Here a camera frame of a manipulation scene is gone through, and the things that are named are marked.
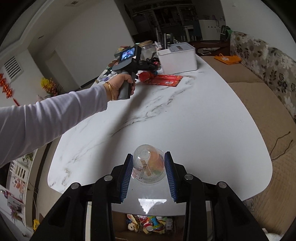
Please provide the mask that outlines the white sleeved left forearm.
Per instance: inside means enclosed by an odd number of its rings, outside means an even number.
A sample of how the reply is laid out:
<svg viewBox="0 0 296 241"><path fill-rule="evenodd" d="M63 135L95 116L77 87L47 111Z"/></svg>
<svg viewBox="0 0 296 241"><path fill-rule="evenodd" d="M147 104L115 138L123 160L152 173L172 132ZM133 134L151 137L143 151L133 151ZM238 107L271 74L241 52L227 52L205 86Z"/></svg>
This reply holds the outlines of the white sleeved left forearm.
<svg viewBox="0 0 296 241"><path fill-rule="evenodd" d="M107 109L103 85L35 104L1 108L1 166L55 140L84 119Z"/></svg>

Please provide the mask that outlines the person's left hand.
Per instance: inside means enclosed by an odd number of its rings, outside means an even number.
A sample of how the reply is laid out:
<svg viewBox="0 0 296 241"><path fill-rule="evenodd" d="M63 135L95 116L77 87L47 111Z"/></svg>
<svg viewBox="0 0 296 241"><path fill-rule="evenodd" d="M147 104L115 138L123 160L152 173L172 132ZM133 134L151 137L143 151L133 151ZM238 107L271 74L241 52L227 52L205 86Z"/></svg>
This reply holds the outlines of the person's left hand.
<svg viewBox="0 0 296 241"><path fill-rule="evenodd" d="M124 83L131 84L130 95L134 94L135 82L132 80L132 77L128 74L118 74L103 84L103 87L106 90L107 101L118 100L119 90Z"/></svg>

